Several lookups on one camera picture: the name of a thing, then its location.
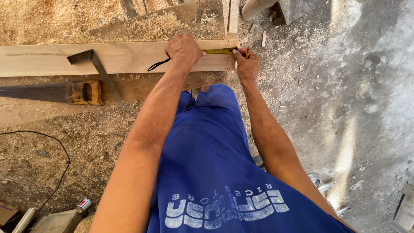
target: cardboard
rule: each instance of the cardboard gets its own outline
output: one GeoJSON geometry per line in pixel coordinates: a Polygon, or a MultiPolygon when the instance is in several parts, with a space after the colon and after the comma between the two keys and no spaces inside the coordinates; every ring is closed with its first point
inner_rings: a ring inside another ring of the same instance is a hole
{"type": "Polygon", "coordinates": [[[5,225],[18,211],[14,206],[0,201],[0,226],[5,225]]]}

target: hand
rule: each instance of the hand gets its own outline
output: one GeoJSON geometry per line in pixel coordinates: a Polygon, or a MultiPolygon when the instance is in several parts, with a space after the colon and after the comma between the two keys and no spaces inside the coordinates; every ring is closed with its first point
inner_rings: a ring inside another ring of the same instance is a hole
{"type": "Polygon", "coordinates": [[[175,35],[168,42],[164,51],[172,60],[183,59],[193,65],[197,63],[202,56],[206,55],[206,52],[198,47],[198,44],[188,32],[175,35]]]}
{"type": "Polygon", "coordinates": [[[262,67],[262,59],[252,50],[249,51],[249,58],[246,57],[247,49],[237,48],[233,49],[233,56],[237,61],[237,75],[240,78],[240,83],[254,83],[258,77],[260,68],[262,67]]]}

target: person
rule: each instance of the person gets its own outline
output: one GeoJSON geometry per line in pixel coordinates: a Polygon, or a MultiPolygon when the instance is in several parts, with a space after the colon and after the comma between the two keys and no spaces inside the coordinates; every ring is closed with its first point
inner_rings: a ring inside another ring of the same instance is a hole
{"type": "Polygon", "coordinates": [[[353,230],[330,208],[257,85],[260,56],[233,50],[252,136],[250,155],[231,88],[211,85],[197,100],[181,92],[205,55],[189,33],[168,42],[167,71],[125,140],[90,233],[336,232],[353,230]]]}

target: right hand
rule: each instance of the right hand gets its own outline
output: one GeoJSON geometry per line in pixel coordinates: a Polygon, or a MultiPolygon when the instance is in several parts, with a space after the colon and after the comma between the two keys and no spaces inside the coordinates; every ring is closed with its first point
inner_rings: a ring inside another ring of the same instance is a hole
{"type": "Polygon", "coordinates": [[[260,68],[262,67],[262,59],[252,50],[249,51],[249,58],[246,57],[246,48],[233,49],[233,56],[237,61],[237,75],[240,82],[256,83],[260,68]]]}

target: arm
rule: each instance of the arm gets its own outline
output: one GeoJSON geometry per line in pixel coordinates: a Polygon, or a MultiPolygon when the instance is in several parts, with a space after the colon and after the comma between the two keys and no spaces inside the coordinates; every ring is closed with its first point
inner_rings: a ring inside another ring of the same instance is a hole
{"type": "Polygon", "coordinates": [[[289,137],[270,112],[257,88],[256,79],[262,66],[260,57],[250,50],[246,60],[243,58],[245,53],[246,49],[233,50],[238,64],[237,74],[247,100],[253,140],[266,171],[307,196],[326,213],[346,225],[309,179],[289,137]]]}
{"type": "Polygon", "coordinates": [[[203,56],[189,33],[174,36],[165,51],[171,65],[148,95],[125,140],[90,233],[135,233],[148,226],[162,147],[173,125],[184,81],[203,56]]]}

